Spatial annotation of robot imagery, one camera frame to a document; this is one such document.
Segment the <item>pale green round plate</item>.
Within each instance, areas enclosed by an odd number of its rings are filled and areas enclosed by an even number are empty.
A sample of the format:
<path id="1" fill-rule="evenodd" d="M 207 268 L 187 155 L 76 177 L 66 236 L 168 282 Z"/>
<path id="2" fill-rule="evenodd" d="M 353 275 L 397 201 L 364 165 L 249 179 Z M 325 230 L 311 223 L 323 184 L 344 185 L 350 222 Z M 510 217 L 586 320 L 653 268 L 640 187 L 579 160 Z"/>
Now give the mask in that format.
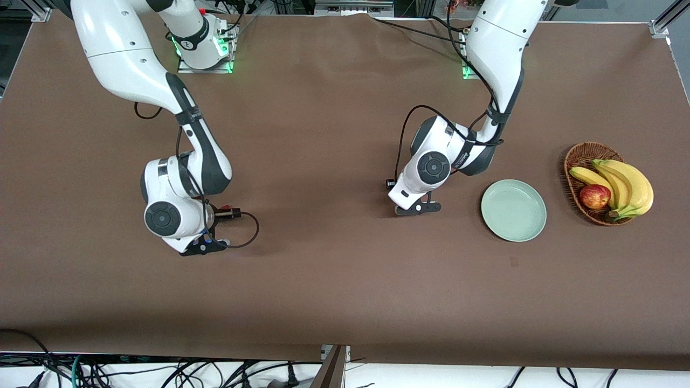
<path id="1" fill-rule="evenodd" d="M 547 223 L 542 196 L 529 184 L 515 179 L 491 184 L 481 197 L 480 212 L 495 235 L 515 243 L 536 238 Z"/>

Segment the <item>brown table cover sheet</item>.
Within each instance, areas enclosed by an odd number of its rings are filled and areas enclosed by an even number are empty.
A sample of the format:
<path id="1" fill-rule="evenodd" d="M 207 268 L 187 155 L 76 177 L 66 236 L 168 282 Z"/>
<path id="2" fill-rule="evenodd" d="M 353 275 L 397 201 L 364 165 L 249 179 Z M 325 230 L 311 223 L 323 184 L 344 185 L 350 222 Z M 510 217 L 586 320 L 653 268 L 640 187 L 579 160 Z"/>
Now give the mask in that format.
<path id="1" fill-rule="evenodd" d="M 94 77 L 73 22 L 32 25 L 0 101 L 0 327 L 52 351 L 368 363 L 690 370 L 690 105 L 645 24 L 540 24 L 483 174 L 400 218 L 387 196 L 409 110 L 468 125 L 489 99 L 449 43 L 366 15 L 265 16 L 232 74 L 183 74 L 233 169 L 217 205 L 252 245 L 183 258 L 145 226 L 140 175 L 175 118 L 140 120 Z M 599 226 L 571 204 L 566 152 L 641 170 L 649 212 Z M 481 217 L 494 182 L 544 199 L 530 241 Z"/>

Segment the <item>brown wicker basket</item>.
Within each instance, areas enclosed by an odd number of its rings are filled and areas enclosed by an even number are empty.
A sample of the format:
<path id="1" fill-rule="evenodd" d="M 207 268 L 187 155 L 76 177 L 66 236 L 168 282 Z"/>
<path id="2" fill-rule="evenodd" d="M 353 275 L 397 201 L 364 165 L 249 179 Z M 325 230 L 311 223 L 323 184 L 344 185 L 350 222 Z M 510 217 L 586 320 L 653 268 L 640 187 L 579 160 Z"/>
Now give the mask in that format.
<path id="1" fill-rule="evenodd" d="M 585 167 L 587 169 L 591 169 L 591 167 L 592 167 L 591 162 L 594 159 L 618 160 L 618 161 L 624 162 L 623 158 L 621 157 L 621 155 L 619 155 L 618 152 L 614 151 L 610 147 L 607 147 L 603 143 L 582 142 L 582 143 L 578 143 L 577 145 L 574 145 L 574 147 L 571 147 L 566 152 L 566 155 L 563 159 L 563 181 L 564 181 L 564 184 L 567 186 L 566 191 L 569 194 L 572 206 L 575 209 L 578 209 L 579 212 L 586 219 L 588 219 L 592 223 L 597 224 L 599 226 L 618 226 L 621 224 L 629 223 L 631 221 L 631 219 L 626 219 L 626 221 L 623 221 L 622 223 L 619 223 L 619 224 L 599 224 L 591 216 L 584 213 L 584 210 L 582 210 L 582 208 L 580 208 L 577 205 L 575 196 L 572 193 L 572 189 L 577 190 L 577 189 L 581 188 L 582 186 L 578 181 L 576 181 L 575 179 L 572 179 L 569 176 L 568 170 L 571 169 L 571 167 L 575 167 L 576 165 L 579 165 L 579 167 Z"/>

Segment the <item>grey socket strip box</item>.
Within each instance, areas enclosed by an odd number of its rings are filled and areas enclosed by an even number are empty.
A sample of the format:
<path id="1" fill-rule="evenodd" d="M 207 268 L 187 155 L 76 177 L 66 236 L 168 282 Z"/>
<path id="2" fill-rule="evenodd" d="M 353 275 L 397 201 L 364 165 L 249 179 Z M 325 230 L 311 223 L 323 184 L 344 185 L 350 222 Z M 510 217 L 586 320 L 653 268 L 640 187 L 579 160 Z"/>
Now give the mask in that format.
<path id="1" fill-rule="evenodd" d="M 394 17 L 394 0 L 315 0 L 316 16 L 349 16 L 368 14 L 372 17 Z"/>

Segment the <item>red apple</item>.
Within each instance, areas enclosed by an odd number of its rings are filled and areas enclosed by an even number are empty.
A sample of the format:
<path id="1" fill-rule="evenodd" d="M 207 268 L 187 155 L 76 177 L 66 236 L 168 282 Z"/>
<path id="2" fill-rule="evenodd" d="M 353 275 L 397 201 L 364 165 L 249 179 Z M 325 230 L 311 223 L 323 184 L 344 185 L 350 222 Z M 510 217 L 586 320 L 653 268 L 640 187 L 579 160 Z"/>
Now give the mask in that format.
<path id="1" fill-rule="evenodd" d="M 613 194 L 607 186 L 600 184 L 589 184 L 583 187 L 578 198 L 580 203 L 587 209 L 601 210 L 609 206 Z"/>

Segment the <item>yellow banana bunch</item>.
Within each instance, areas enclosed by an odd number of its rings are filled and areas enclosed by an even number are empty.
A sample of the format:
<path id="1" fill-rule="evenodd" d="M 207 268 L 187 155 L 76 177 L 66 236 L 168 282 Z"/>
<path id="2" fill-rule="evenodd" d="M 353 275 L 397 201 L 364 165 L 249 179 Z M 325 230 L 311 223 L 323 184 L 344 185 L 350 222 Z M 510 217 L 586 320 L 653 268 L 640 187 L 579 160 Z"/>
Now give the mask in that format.
<path id="1" fill-rule="evenodd" d="M 652 207 L 654 192 L 647 177 L 630 164 L 618 160 L 594 159 L 591 169 L 571 167 L 568 174 L 581 184 L 572 189 L 577 206 L 599 224 L 619 224 L 646 214 Z M 612 192 L 609 206 L 601 210 L 587 209 L 578 198 L 580 190 L 589 184 L 607 186 Z"/>

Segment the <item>aluminium frame profile post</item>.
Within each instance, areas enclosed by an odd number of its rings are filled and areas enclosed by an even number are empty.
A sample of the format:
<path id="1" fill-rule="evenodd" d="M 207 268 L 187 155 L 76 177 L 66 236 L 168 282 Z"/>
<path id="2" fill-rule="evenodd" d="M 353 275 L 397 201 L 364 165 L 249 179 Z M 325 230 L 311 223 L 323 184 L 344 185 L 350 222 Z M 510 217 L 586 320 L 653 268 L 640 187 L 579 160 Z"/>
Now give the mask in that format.
<path id="1" fill-rule="evenodd" d="M 309 388 L 344 388 L 344 374 L 351 361 L 349 345 L 321 346 L 321 364 Z"/>

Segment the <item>silver aluminium corner bracket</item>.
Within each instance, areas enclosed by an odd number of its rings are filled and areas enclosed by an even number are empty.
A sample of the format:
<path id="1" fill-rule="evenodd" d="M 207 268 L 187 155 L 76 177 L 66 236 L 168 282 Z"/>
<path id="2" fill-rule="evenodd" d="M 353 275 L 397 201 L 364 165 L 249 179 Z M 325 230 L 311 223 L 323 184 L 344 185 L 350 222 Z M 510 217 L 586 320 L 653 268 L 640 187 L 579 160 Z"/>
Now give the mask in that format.
<path id="1" fill-rule="evenodd" d="M 20 0 L 32 14 L 31 21 L 46 22 L 51 15 L 53 4 L 51 0 Z"/>

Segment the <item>silver aluminium profile with bracket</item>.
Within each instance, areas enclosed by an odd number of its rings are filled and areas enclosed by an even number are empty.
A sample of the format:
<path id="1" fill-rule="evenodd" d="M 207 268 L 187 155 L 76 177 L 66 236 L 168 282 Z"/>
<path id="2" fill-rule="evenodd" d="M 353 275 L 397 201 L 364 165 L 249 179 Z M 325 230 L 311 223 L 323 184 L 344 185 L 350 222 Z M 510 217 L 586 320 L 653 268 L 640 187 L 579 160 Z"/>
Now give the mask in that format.
<path id="1" fill-rule="evenodd" d="M 653 39 L 663 39 L 668 36 L 668 27 L 690 10 L 690 0 L 674 0 L 655 19 L 649 22 L 649 30 Z"/>

